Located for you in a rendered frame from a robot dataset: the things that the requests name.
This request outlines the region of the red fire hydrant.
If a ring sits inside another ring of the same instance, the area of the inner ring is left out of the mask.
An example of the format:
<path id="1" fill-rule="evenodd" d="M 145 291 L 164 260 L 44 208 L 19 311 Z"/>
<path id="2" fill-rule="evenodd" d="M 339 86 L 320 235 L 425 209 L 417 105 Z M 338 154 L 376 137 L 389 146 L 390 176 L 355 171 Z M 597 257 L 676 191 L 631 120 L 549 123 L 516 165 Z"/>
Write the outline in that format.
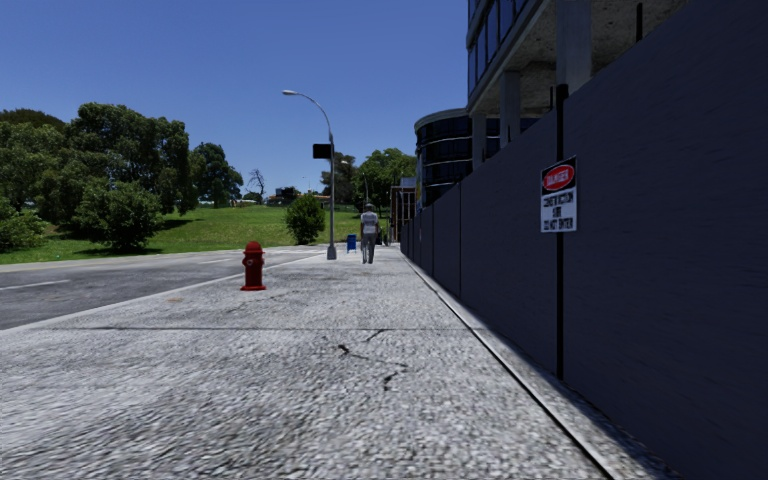
<path id="1" fill-rule="evenodd" d="M 244 285 L 241 287 L 242 291 L 261 291 L 266 289 L 266 286 L 263 284 L 263 255 L 263 248 L 258 241 L 250 241 L 246 245 L 242 261 L 245 272 Z"/>

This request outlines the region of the person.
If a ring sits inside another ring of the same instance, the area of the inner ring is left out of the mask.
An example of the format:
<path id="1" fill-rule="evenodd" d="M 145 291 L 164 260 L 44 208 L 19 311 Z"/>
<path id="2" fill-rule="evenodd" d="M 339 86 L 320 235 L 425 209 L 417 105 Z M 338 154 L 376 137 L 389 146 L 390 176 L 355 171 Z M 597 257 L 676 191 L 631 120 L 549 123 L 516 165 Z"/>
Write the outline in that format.
<path id="1" fill-rule="evenodd" d="M 375 244 L 379 234 L 379 219 L 373 208 L 371 203 L 366 203 L 365 211 L 360 216 L 361 249 L 364 264 L 373 262 Z"/>

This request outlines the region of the trees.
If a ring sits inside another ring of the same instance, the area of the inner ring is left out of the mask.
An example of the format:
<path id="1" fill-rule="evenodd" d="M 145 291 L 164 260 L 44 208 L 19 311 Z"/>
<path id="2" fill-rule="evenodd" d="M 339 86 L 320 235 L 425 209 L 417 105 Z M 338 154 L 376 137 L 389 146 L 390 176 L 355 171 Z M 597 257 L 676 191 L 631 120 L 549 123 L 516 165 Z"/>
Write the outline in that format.
<path id="1" fill-rule="evenodd" d="M 355 158 L 335 153 L 335 200 L 354 205 L 361 211 L 366 203 L 378 210 L 388 206 L 390 188 L 404 177 L 416 176 L 417 159 L 397 148 L 374 150 L 366 160 L 355 164 Z"/>
<path id="2" fill-rule="evenodd" d="M 244 181 L 183 122 L 85 103 L 64 122 L 0 110 L 0 253 L 41 246 L 53 226 L 112 250 L 146 246 L 168 214 L 240 199 Z"/>

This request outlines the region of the dark blue hoarding fence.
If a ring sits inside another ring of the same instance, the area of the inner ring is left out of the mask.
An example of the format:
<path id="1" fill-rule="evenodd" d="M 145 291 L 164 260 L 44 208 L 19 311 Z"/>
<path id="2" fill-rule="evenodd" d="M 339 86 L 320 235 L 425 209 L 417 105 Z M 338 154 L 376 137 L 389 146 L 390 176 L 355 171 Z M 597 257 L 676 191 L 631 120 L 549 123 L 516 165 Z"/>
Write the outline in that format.
<path id="1" fill-rule="evenodd" d="M 577 158 L 577 230 L 540 231 Z M 402 251 L 688 480 L 768 480 L 768 0 L 688 0 Z"/>

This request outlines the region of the round green bush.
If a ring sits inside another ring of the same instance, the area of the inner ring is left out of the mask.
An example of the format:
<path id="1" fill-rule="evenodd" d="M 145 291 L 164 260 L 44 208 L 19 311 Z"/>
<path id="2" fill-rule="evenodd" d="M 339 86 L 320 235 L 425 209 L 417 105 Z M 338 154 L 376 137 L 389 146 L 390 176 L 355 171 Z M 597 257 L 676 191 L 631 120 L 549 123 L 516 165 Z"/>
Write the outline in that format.
<path id="1" fill-rule="evenodd" d="M 325 230 L 325 214 L 321 202 L 312 194 L 296 198 L 286 210 L 285 223 L 298 245 L 312 243 Z"/>

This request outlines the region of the round glass building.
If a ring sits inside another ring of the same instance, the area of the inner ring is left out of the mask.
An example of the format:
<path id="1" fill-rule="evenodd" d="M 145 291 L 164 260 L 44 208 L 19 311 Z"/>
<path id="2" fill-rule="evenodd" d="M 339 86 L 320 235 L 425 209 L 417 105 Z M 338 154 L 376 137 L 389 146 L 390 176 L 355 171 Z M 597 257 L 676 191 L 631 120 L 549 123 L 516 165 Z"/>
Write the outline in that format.
<path id="1" fill-rule="evenodd" d="M 419 119 L 416 134 L 421 207 L 426 208 L 473 171 L 473 122 L 464 108 Z"/>

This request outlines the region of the red brick building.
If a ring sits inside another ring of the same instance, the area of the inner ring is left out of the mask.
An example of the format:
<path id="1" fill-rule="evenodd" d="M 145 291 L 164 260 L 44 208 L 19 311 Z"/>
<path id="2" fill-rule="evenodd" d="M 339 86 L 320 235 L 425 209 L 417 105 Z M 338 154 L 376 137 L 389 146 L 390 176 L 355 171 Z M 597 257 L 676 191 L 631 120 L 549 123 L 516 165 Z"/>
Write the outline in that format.
<path id="1" fill-rule="evenodd" d="M 391 243 L 399 243 L 402 228 L 414 217 L 416 212 L 416 187 L 390 187 L 390 232 Z"/>

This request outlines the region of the white and red warning sign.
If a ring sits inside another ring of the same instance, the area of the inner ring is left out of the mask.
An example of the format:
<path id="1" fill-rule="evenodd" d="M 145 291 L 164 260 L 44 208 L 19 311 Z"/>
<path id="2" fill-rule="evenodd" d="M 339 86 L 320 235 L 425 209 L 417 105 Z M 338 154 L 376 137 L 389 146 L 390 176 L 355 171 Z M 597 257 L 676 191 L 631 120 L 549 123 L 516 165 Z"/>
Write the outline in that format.
<path id="1" fill-rule="evenodd" d="M 577 230 L 577 158 L 572 156 L 541 171 L 540 231 Z"/>

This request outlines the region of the pale concrete building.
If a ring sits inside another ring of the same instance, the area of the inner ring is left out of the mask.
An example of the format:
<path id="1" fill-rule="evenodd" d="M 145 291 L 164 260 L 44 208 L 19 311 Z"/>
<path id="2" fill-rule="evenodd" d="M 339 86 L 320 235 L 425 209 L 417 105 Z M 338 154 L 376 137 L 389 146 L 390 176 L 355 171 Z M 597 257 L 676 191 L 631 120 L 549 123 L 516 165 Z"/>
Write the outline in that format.
<path id="1" fill-rule="evenodd" d="M 472 160 L 491 154 L 485 122 L 500 121 L 500 144 L 540 118 L 561 84 L 578 90 L 688 0 L 467 0 L 468 99 Z"/>

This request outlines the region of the grey street lamp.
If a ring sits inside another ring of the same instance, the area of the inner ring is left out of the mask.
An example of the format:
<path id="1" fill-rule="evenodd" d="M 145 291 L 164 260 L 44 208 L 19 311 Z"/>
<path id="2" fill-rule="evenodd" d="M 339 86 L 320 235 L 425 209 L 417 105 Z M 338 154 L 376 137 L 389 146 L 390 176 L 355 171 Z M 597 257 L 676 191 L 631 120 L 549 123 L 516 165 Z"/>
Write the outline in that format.
<path id="1" fill-rule="evenodd" d="M 322 112 L 326 124 L 327 124 L 327 130 L 328 130 L 328 138 L 329 138 L 329 150 L 327 152 L 326 158 L 330 161 L 330 237 L 329 237 L 329 246 L 327 249 L 327 259 L 328 260 L 336 260 L 337 259 L 337 251 L 335 246 L 335 145 L 334 145 L 334 136 L 332 132 L 332 126 L 330 123 L 330 119 L 324 110 L 324 108 L 312 97 L 293 90 L 283 90 L 283 95 L 286 96 L 300 96 L 303 98 L 306 98 L 310 102 L 312 102 L 315 106 L 317 106 L 320 111 Z"/>

